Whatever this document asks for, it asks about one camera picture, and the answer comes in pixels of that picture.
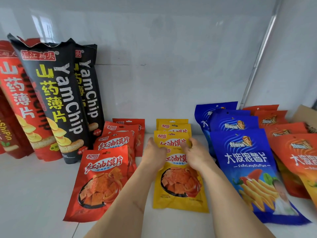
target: person's right hand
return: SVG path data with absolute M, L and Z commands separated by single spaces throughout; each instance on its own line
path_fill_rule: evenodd
M 192 143 L 191 148 L 186 142 L 182 142 L 180 146 L 186 154 L 187 162 L 193 169 L 201 172 L 201 169 L 206 165 L 216 166 L 208 150 L 198 140 L 194 138 L 189 138 L 189 140 Z

